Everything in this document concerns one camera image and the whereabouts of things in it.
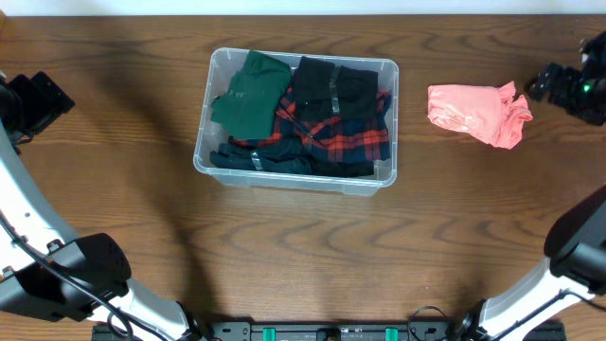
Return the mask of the dark green garment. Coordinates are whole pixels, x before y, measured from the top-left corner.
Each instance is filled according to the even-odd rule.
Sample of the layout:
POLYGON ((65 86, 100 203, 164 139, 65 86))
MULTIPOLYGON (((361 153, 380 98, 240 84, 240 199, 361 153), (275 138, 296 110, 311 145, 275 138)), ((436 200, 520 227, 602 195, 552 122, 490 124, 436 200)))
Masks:
POLYGON ((264 139, 273 131, 275 110, 291 82, 287 63, 249 51, 228 89, 212 102, 211 120, 236 139, 264 139))

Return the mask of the pink garment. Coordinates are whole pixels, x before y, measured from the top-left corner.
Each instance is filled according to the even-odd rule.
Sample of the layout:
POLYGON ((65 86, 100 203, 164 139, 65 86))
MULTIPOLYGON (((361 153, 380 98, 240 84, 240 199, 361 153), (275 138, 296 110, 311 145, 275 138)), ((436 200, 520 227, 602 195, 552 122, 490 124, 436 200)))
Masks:
POLYGON ((523 138, 524 125, 533 119, 512 81, 501 87, 431 85, 427 94, 431 123, 495 148, 514 148, 523 138))

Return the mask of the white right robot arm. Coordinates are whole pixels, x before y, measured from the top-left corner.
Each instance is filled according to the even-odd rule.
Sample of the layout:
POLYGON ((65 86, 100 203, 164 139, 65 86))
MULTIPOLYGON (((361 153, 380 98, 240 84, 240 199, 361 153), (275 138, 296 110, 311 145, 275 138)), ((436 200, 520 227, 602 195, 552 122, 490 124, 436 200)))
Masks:
MULTIPOLYGON (((581 69, 550 63, 525 90, 594 126, 605 123, 605 36, 586 41, 581 69)), ((558 312, 605 293, 605 189, 564 213, 544 242, 544 257, 499 296, 479 303, 452 340, 522 340, 558 312)))

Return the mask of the red black plaid shirt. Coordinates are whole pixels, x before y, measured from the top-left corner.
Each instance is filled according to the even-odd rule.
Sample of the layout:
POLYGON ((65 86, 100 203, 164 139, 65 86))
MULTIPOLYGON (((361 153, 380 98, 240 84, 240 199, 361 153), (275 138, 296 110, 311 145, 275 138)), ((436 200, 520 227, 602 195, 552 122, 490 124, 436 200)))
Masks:
POLYGON ((377 114, 372 118, 345 119, 332 117, 322 121, 301 121, 295 118, 293 89, 289 88, 276 108, 272 134, 264 139, 237 139, 229 142, 253 149, 275 145, 286 138, 296 138, 313 157, 336 163, 363 163, 391 157, 389 132, 385 114, 392 94, 381 89, 377 94, 377 114))

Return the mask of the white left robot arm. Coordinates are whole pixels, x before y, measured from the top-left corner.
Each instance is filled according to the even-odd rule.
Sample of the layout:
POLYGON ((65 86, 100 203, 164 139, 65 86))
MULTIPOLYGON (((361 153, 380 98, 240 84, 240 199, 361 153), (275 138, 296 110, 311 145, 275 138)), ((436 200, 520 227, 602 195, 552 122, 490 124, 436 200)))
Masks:
POLYGON ((1 309, 58 322, 102 323, 96 340, 209 340, 177 301, 132 278, 107 234, 80 236, 52 208, 20 159, 29 143, 75 105, 46 73, 1 81, 1 309))

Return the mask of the dark navy fleece garment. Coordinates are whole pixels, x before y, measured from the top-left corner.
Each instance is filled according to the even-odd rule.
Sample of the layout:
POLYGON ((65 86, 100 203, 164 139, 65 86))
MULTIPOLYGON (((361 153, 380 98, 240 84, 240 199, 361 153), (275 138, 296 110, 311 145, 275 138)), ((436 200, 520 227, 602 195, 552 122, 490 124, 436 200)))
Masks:
POLYGON ((241 171, 302 175, 311 175, 313 171, 313 161, 296 138, 286 138, 252 149, 222 143, 217 151, 210 153, 209 161, 217 168, 241 171))

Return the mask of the black garment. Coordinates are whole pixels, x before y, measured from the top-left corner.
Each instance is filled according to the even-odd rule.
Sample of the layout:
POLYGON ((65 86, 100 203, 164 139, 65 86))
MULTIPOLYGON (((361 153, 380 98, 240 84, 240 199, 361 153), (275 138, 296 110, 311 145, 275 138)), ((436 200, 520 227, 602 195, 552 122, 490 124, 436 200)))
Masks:
POLYGON ((367 119, 377 110, 378 73, 302 57, 294 73, 295 117, 367 119))
POLYGON ((374 174, 374 164, 372 162, 345 164, 312 159, 312 174, 340 178, 370 176, 374 174))

